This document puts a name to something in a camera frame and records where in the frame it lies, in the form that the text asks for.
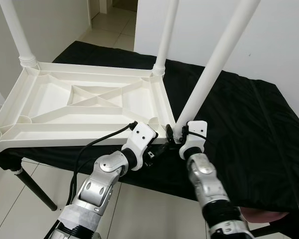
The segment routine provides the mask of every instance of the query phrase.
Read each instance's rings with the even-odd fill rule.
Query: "table with black cover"
[[[54,63],[152,69],[154,56],[99,47],[76,41]],[[166,61],[164,85],[175,120],[178,119],[204,67]],[[299,217],[299,119],[278,88],[222,71],[195,120],[208,123],[205,153],[235,206]],[[80,146],[9,148],[0,153],[0,167],[17,171],[23,157],[73,170]],[[120,150],[121,145],[92,146],[81,161]],[[91,160],[83,173],[90,174]],[[22,180],[47,203],[40,188]],[[171,150],[150,168],[130,171],[121,182],[196,200],[185,161]]]

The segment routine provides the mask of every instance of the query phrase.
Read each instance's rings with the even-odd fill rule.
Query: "tile floor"
[[[84,42],[133,51],[136,13],[114,8],[92,20]],[[70,171],[24,159],[24,169],[59,206],[50,211],[9,171],[0,169],[0,239],[41,239],[65,205]],[[78,175],[78,185],[86,175]],[[250,224],[251,229],[262,225]],[[115,185],[98,227],[102,239],[205,239],[207,227],[197,202],[131,186]],[[285,239],[275,234],[264,239]]]
[[[83,42],[134,50],[136,12],[112,8],[108,14],[99,13],[92,19],[92,30],[83,38]]]

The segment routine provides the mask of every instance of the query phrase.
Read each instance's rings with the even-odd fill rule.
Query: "black cable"
[[[112,136],[114,136],[114,135],[117,135],[117,134],[119,134],[119,133],[121,133],[121,132],[127,130],[128,128],[134,129],[136,125],[137,125],[137,122],[136,122],[136,121],[133,122],[133,123],[130,123],[129,125],[125,126],[123,129],[120,129],[120,130],[118,130],[118,131],[116,131],[116,132],[114,132],[114,133],[111,133],[111,134],[109,134],[109,135],[107,135],[107,136],[104,136],[104,137],[102,137],[102,138],[100,138],[100,139],[97,139],[97,140],[95,140],[95,141],[93,141],[93,142],[91,142],[91,143],[85,145],[85,146],[79,151],[79,153],[78,153],[78,155],[77,155],[77,157],[76,157],[76,160],[75,160],[75,165],[74,165],[74,170],[73,170],[73,177],[72,177],[72,180],[71,180],[71,183],[70,183],[70,192],[69,192],[69,197],[68,197],[68,201],[66,202],[66,205],[69,205],[69,204],[72,202],[72,200],[73,200],[73,198],[75,197],[75,195],[76,195],[76,187],[77,187],[77,182],[76,182],[76,180],[77,180],[77,174],[78,174],[78,172],[79,172],[79,171],[82,169],[82,167],[85,166],[88,162],[90,162],[91,160],[95,160],[95,158],[91,158],[91,159],[85,161],[79,168],[77,168],[82,153],[83,153],[89,146],[92,146],[93,144],[96,144],[96,143],[101,142],[101,141],[103,141],[103,140],[105,140],[105,139],[107,139],[107,138],[110,138],[110,137],[112,137]],[[50,237],[50,235],[53,233],[54,229],[58,226],[59,222],[60,222],[59,220],[56,220],[56,222],[53,224],[53,226],[51,227],[51,229],[49,230],[49,232],[46,234],[46,236],[44,237],[44,239],[48,239],[48,238]]]
[[[205,136],[202,136],[202,135],[200,135],[200,134],[197,134],[197,133],[194,133],[194,132],[190,132],[190,131],[188,131],[187,134],[192,134],[192,135],[194,135],[194,136],[201,137],[201,138],[203,138],[204,140],[206,140],[207,142],[209,142],[210,144],[212,144],[213,146],[215,146],[215,144],[212,143],[210,140],[208,140]]]

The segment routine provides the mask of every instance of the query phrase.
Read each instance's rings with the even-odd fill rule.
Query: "black metal table leg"
[[[45,194],[39,185],[31,178],[31,176],[21,167],[19,170],[12,170],[17,176],[35,195],[39,197],[52,211],[57,210],[57,205]]]

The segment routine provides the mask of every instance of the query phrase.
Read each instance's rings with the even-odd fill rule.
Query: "robotic arm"
[[[211,238],[253,239],[241,220],[240,211],[230,203],[215,167],[203,153],[207,123],[190,121],[183,129],[183,139],[186,140],[179,155],[187,161],[189,179],[194,185]],[[169,130],[167,133],[170,142],[172,133]],[[155,138],[155,131],[138,123],[121,151],[98,158],[92,174],[84,181],[72,204],[63,209],[59,217],[61,223],[50,239],[91,239],[110,200],[113,185],[128,170],[142,167],[145,151]],[[154,157],[167,149],[165,144],[159,153],[149,151],[146,156]]]

